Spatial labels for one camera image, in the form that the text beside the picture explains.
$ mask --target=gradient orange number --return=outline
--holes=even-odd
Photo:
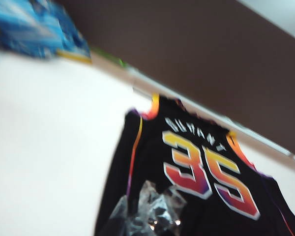
[[[164,162],[164,172],[167,178],[172,184],[178,185],[181,191],[207,199],[212,194],[212,190],[203,169],[200,150],[189,140],[171,131],[163,132],[163,141],[173,147],[173,161],[191,169],[192,172],[192,174],[182,173],[178,167]],[[188,155],[176,150],[178,147],[187,150]]]
[[[240,174],[238,166],[231,160],[219,155],[218,153],[203,147],[205,151],[207,165],[213,177],[221,184],[214,184],[224,203],[232,210],[245,215],[249,218],[257,220],[260,216],[259,210],[251,196],[251,193],[246,185],[237,178],[223,172],[220,166],[223,166],[235,173]],[[240,197],[230,193],[229,188],[235,189],[240,194]]]

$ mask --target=jersey armhole trim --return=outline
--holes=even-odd
[[[230,131],[227,135],[226,135],[226,139],[227,142],[229,144],[229,146],[232,148],[232,150],[236,153],[236,155],[250,168],[252,168],[254,171],[257,171],[255,165],[250,162],[247,157],[245,156],[245,154],[241,151],[239,143],[237,141],[236,138],[236,133],[233,131]]]
[[[132,174],[133,174],[133,167],[134,167],[134,161],[136,158],[136,150],[138,147],[138,143],[139,140],[141,138],[141,134],[142,134],[142,125],[143,125],[143,121],[142,121],[142,117],[140,117],[140,125],[139,125],[139,130],[138,130],[138,134],[136,137],[136,140],[134,141],[133,147],[132,147],[132,153],[131,153],[131,162],[130,162],[130,168],[129,168],[129,175],[128,175],[128,185],[127,185],[127,197],[129,197],[130,195],[130,188],[131,188],[131,180],[132,180]]]
[[[141,113],[141,116],[145,120],[151,120],[157,117],[159,112],[159,94],[153,93],[152,95],[152,107],[149,112]]]

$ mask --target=ceiling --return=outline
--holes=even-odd
[[[238,0],[295,37],[295,0]]]
[[[295,153],[295,24],[238,1],[58,2],[90,45]]]

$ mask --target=black jersey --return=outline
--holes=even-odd
[[[295,216],[276,181],[256,171],[232,132],[188,113],[177,99],[154,95],[150,113],[126,115],[96,233],[122,195],[137,210],[146,180],[158,192],[179,187],[187,200],[181,236],[295,236]]]

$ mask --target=jersey side panel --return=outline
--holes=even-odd
[[[127,115],[102,195],[95,226],[97,235],[109,219],[119,199],[126,194],[131,154],[140,127],[140,117]]]

